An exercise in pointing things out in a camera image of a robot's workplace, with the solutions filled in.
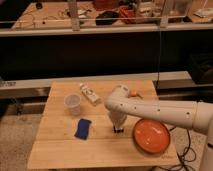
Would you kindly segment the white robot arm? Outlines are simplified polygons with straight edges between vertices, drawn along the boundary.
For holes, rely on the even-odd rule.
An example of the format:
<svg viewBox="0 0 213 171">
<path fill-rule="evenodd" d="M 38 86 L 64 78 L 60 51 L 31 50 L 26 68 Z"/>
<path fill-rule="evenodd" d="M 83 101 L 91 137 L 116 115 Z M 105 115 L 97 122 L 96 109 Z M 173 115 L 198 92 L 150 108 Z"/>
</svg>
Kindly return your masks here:
<svg viewBox="0 0 213 171">
<path fill-rule="evenodd" d="M 106 98 L 105 107 L 116 117 L 128 114 L 153 119 L 206 135 L 199 171 L 213 169 L 213 103 L 138 100 L 130 98 L 129 94 L 127 86 L 116 86 Z"/>
</svg>

